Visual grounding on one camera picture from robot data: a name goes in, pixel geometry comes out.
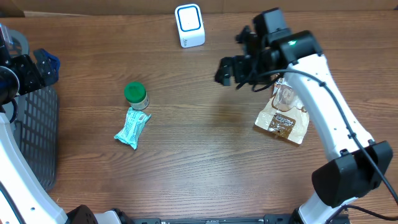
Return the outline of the beige snack pouch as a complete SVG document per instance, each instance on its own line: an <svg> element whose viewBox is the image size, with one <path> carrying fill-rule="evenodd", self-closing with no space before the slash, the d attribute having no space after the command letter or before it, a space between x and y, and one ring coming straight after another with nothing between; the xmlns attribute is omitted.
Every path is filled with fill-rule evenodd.
<svg viewBox="0 0 398 224"><path fill-rule="evenodd" d="M299 96L283 78L274 84L274 91L255 125L296 144L307 133L310 118Z"/></svg>

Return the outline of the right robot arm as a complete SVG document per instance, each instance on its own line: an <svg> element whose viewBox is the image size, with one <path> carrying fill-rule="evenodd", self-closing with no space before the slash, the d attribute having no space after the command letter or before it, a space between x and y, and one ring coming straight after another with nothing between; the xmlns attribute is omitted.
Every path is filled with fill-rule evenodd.
<svg viewBox="0 0 398 224"><path fill-rule="evenodd" d="M215 81L269 88L283 79L301 99L323 143L327 163L312 174L314 194L290 215L266 215L265 223L348 223L354 201L387 184L393 150L376 142L340 93L327 59L308 30L293 33L283 12L261 12L236 36L244 53L220 61Z"/></svg>

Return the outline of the teal snack packet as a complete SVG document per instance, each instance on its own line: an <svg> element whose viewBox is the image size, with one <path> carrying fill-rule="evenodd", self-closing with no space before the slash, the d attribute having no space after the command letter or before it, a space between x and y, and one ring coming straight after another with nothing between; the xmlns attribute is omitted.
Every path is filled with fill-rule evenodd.
<svg viewBox="0 0 398 224"><path fill-rule="evenodd" d="M142 111L134 110L130 107L126 113L124 126L122 130L114 136L114 139L130 145L134 150L136 150L139 136L150 118L151 115L145 114Z"/></svg>

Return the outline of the green lid container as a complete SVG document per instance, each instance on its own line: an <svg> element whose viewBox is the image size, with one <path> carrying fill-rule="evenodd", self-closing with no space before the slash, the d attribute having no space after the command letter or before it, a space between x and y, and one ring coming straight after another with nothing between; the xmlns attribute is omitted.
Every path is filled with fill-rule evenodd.
<svg viewBox="0 0 398 224"><path fill-rule="evenodd" d="M149 95L140 82L131 82L124 89L124 96L134 110L144 110L149 105Z"/></svg>

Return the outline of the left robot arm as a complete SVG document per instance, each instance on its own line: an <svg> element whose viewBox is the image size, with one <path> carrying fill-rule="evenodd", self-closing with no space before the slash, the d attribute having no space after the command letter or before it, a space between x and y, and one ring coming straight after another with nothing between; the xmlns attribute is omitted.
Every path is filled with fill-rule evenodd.
<svg viewBox="0 0 398 224"><path fill-rule="evenodd" d="M130 223L112 209L94 214L86 205L65 212L47 189L55 182L59 100L51 85L60 61L44 49L29 55L29 43L1 25L1 223Z"/></svg>

